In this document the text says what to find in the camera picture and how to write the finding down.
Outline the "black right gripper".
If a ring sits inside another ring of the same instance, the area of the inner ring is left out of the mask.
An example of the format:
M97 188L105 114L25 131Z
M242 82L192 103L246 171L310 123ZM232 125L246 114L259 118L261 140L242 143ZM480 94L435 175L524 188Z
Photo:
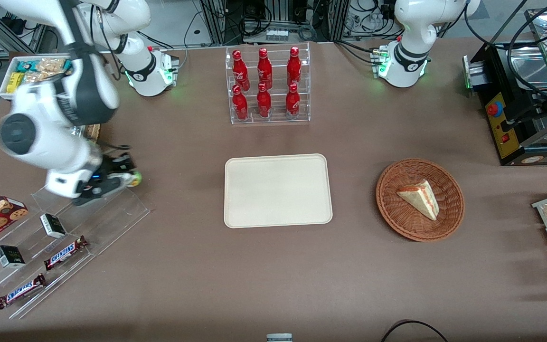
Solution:
M130 154L120 154L116 158L104 155L102 163L93 174L93 188L108 189L105 195L120 192L128 186L121 184L122 173L132 173L136 169Z

